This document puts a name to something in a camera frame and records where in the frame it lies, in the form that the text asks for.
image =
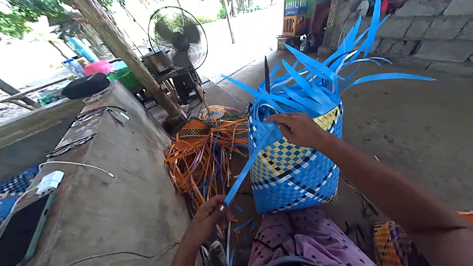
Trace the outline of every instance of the smartphone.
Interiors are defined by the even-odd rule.
[[[33,256],[43,231],[54,192],[15,212],[0,236],[0,265],[25,265]]]

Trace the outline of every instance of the blue woven basket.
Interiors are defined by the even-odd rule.
[[[379,21],[380,5],[381,1],[376,0],[370,27],[357,36],[361,24],[360,17],[338,50],[323,62],[287,45],[286,48],[298,61],[291,66],[283,60],[282,65],[287,73],[280,78],[274,78],[280,67],[276,64],[269,74],[270,93],[266,91],[265,82],[253,89],[227,77],[252,93],[255,100],[249,110],[248,121],[251,156],[229,191],[224,201],[226,205],[230,203],[248,172],[258,213],[306,208],[330,202],[336,197],[338,167],[319,151],[288,143],[275,124],[264,122],[268,116],[276,113],[304,112],[324,130],[341,138],[343,107],[340,95],[348,88],[372,80],[434,80],[403,73],[382,73],[365,76],[346,85],[354,72],[346,78],[339,76],[339,71],[352,63],[369,61],[379,65],[379,60],[390,63],[381,57],[367,58],[377,29],[387,19],[386,17]],[[299,63],[303,64],[304,68],[297,71],[296,66]],[[291,81],[296,83],[286,87]]]
[[[342,105],[314,119],[342,137]],[[335,199],[339,168],[321,152],[290,144],[279,130],[267,133],[267,123],[249,117],[250,153],[259,137],[268,136],[250,169],[258,213],[303,209]]]

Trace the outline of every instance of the electric fan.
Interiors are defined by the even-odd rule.
[[[207,110],[195,69],[207,57],[207,37],[202,25],[186,10],[179,7],[163,7],[156,10],[148,24],[148,36],[155,53],[162,52],[174,70],[187,69]]]

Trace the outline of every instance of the purple polka dot pants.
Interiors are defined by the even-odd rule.
[[[249,266],[291,254],[324,266],[374,266],[322,209],[311,207],[263,215]]]

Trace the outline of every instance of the fan blade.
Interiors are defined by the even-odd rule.
[[[194,23],[186,24],[183,27],[184,36],[189,40],[189,43],[198,43],[201,40],[201,33]]]
[[[173,32],[162,22],[156,22],[154,29],[161,36],[161,38],[171,42],[173,39]]]
[[[192,66],[187,51],[177,51],[173,57],[173,63],[181,67],[190,67]]]

